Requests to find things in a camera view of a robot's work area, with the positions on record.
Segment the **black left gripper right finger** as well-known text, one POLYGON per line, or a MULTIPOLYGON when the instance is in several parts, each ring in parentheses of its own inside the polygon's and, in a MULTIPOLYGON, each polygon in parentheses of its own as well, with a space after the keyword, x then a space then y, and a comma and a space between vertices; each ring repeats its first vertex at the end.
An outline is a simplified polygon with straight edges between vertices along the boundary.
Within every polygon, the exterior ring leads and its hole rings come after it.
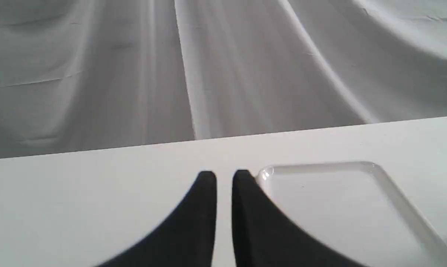
POLYGON ((237 267, 359 267, 296 226, 239 169, 232 184, 232 238, 237 267))

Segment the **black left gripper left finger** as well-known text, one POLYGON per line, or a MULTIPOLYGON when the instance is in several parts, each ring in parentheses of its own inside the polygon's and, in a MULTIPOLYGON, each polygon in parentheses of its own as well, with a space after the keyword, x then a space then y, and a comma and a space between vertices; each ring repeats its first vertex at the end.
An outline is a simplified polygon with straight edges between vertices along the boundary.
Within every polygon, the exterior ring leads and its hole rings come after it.
POLYGON ((103 267, 210 267, 213 260, 217 178, 201 171, 181 202, 145 238, 103 267))

